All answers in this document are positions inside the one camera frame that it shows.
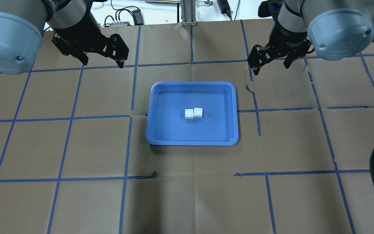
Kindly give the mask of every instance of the white block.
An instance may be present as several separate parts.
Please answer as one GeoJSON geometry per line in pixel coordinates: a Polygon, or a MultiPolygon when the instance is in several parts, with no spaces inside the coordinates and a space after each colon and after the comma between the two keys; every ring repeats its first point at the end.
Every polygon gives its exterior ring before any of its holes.
{"type": "Polygon", "coordinates": [[[193,109],[185,109],[184,116],[186,119],[193,119],[194,118],[194,110],[193,109]]]}
{"type": "Polygon", "coordinates": [[[203,108],[194,108],[194,118],[201,118],[203,116],[203,108]]]}

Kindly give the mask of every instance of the blue tray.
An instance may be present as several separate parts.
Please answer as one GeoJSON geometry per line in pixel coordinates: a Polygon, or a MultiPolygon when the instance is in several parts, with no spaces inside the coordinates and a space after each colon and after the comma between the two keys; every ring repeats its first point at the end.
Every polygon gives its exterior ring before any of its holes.
{"type": "Polygon", "coordinates": [[[236,89],[230,82],[157,82],[151,88],[147,141],[152,145],[234,145],[236,89]],[[184,110],[203,108],[185,119],[184,110]]]}

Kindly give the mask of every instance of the power adapter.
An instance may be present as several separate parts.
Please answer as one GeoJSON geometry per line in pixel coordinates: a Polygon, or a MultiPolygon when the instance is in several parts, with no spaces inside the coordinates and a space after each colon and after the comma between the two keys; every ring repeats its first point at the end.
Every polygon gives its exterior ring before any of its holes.
{"type": "Polygon", "coordinates": [[[217,0],[217,4],[220,8],[220,12],[222,14],[226,14],[229,17],[229,19],[232,19],[229,2],[227,2],[227,0],[217,0]]]}
{"type": "Polygon", "coordinates": [[[141,9],[134,9],[132,14],[135,16],[134,25],[144,25],[144,20],[142,19],[141,9]]]}

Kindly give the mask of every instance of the small white box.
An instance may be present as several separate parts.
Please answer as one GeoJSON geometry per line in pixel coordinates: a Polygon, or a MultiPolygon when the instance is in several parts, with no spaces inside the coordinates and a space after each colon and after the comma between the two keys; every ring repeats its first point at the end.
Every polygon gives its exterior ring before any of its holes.
{"type": "Polygon", "coordinates": [[[193,119],[194,118],[194,110],[193,109],[185,109],[184,116],[186,119],[193,119]]]}
{"type": "Polygon", "coordinates": [[[203,108],[194,108],[194,118],[201,118],[203,116],[203,108]]]}

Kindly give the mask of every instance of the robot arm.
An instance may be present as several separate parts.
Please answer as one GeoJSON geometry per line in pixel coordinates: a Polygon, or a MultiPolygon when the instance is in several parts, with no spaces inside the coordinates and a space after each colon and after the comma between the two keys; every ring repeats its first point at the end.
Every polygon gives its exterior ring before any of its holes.
{"type": "Polygon", "coordinates": [[[0,72],[30,70],[42,43],[45,22],[55,31],[52,42],[63,55],[72,55],[87,65],[85,52],[95,52],[114,59],[123,68],[129,49],[119,34],[102,35],[90,12],[93,2],[0,0],[0,72]]]}
{"type": "Polygon", "coordinates": [[[272,16],[275,26],[268,44],[255,45],[249,54],[255,75],[280,57],[286,56],[284,66],[289,68],[309,53],[311,45],[320,58],[340,60],[374,41],[374,1],[370,0],[268,0],[261,3],[258,15],[272,16]]]}

